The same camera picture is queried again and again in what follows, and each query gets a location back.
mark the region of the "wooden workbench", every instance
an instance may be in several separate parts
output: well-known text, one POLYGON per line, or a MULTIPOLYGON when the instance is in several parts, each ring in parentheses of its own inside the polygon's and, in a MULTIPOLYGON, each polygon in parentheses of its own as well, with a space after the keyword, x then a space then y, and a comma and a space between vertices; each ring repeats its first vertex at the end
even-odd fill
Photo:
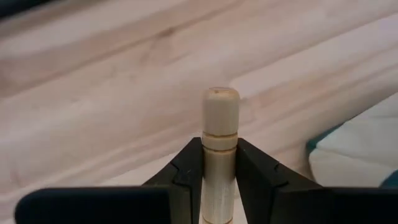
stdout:
POLYGON ((200 135, 210 86, 240 92, 241 137, 308 175, 306 140, 398 90, 397 12, 396 0, 66 0, 1 22, 0 223, 41 187, 143 183, 200 135))

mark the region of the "wooden dowel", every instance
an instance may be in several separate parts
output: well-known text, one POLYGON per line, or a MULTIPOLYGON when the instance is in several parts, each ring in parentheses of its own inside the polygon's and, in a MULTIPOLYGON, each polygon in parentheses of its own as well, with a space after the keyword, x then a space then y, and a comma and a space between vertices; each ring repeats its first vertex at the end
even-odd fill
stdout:
POLYGON ((203 98, 203 222, 232 223, 235 153, 238 143, 239 93, 210 88, 203 98))

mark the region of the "wooden peg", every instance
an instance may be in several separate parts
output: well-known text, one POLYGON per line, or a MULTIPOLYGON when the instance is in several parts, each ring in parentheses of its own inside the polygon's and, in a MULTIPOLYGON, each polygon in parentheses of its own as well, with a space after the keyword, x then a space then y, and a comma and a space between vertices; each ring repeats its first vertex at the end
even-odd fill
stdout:
POLYGON ((239 93, 210 88, 203 98, 204 223, 230 224, 233 219, 235 153, 238 143, 239 93))

